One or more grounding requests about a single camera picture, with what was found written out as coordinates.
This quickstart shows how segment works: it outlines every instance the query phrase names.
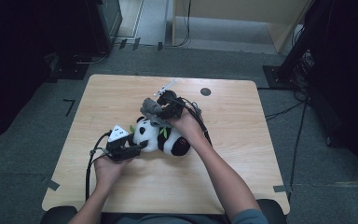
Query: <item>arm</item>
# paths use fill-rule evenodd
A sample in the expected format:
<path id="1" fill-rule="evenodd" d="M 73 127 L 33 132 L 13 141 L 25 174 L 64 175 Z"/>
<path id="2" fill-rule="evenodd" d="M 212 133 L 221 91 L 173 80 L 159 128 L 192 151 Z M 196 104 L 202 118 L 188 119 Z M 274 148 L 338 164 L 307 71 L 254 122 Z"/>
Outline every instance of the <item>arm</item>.
<path id="1" fill-rule="evenodd" d="M 114 163 L 106 157 L 101 157 L 94 163 L 97 185 L 95 190 L 86 200 L 80 211 L 71 219 L 69 223 L 97 223 L 103 205 L 112 190 L 113 185 L 121 175 L 123 168 L 131 160 L 122 163 Z"/>
<path id="2" fill-rule="evenodd" d="M 170 123 L 200 155 L 217 197 L 231 221 L 243 210 L 260 210 L 245 181 L 217 154 L 204 137 L 199 124 L 186 109 L 180 119 L 171 119 Z"/>

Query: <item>gray carpet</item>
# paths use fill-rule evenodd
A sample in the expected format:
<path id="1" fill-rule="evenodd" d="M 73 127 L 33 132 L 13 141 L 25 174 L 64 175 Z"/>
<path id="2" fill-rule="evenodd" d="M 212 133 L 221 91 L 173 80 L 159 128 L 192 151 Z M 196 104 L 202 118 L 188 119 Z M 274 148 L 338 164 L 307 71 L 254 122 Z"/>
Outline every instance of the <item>gray carpet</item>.
<path id="1" fill-rule="evenodd" d="M 262 65 L 281 65 L 283 56 L 198 49 L 115 47 L 92 64 L 84 80 L 44 83 L 0 136 L 0 223 L 38 223 L 47 180 L 69 132 L 92 74 L 247 79 L 267 87 Z M 259 91 L 266 115 L 295 105 L 292 91 Z M 70 102 L 75 105 L 66 116 Z M 281 169 L 290 186 L 303 105 L 268 121 Z M 325 145 L 324 129 L 307 105 L 293 172 L 288 223 L 358 223 L 358 159 L 346 148 Z"/>

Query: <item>gray sleeve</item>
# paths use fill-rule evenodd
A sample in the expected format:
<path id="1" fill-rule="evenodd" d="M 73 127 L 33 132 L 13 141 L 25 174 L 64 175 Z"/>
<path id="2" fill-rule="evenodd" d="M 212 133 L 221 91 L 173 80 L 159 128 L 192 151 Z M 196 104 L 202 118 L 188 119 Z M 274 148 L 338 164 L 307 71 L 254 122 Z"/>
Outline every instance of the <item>gray sleeve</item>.
<path id="1" fill-rule="evenodd" d="M 232 220 L 232 224 L 265 224 L 269 223 L 262 212 L 256 209 L 248 209 L 238 213 Z"/>

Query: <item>black and white toy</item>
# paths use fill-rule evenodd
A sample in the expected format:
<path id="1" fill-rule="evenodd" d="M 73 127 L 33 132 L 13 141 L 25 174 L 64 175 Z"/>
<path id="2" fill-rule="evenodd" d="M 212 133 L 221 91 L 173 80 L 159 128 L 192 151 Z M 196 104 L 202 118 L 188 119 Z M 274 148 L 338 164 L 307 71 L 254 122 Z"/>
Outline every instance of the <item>black and white toy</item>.
<path id="1" fill-rule="evenodd" d="M 143 152 L 159 149 L 168 155 L 180 157 L 190 150 L 190 144 L 175 128 L 152 126 L 150 119 L 140 117 L 131 144 L 138 145 L 145 140 L 148 142 L 147 147 L 142 149 Z"/>

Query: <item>black dot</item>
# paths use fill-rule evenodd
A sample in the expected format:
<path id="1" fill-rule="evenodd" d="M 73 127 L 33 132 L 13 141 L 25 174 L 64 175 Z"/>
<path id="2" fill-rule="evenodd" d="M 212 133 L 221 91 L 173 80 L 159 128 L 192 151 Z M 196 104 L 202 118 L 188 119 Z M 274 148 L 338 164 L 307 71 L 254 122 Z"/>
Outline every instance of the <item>black dot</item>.
<path id="1" fill-rule="evenodd" d="M 204 96 L 209 96 L 209 95 L 211 95 L 211 90 L 209 90 L 208 88 L 202 88 L 201 94 Z"/>

